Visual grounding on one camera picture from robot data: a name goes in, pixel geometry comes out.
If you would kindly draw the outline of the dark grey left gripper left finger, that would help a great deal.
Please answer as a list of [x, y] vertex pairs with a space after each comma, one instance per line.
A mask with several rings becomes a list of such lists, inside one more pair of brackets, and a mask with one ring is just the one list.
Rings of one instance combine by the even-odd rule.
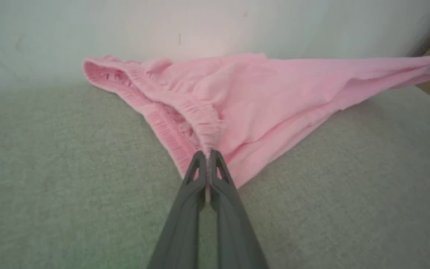
[[206, 158], [197, 151], [178, 189], [148, 269], [198, 269], [199, 213], [205, 204]]

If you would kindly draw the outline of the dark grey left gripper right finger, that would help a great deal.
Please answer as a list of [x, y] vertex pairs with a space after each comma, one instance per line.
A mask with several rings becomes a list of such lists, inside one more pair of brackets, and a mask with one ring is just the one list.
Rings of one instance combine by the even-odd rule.
[[216, 150], [210, 156], [210, 196], [217, 213], [218, 269], [269, 269], [227, 164]]

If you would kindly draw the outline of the pink cloth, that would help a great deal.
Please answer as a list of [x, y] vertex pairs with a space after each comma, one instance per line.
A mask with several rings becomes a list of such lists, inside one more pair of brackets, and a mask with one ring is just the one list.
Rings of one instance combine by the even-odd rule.
[[87, 58], [94, 86], [141, 114], [178, 172], [218, 150], [237, 187], [331, 115], [381, 92], [430, 81], [430, 56], [269, 59], [262, 53], [144, 62]]

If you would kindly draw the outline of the grey-green fabric sofa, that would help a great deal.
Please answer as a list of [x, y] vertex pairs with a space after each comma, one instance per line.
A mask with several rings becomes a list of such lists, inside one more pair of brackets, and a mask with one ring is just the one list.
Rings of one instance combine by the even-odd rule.
[[[115, 95], [0, 87], [0, 269], [145, 269], [180, 183]], [[337, 113], [240, 196], [272, 269], [430, 269], [430, 96]]]

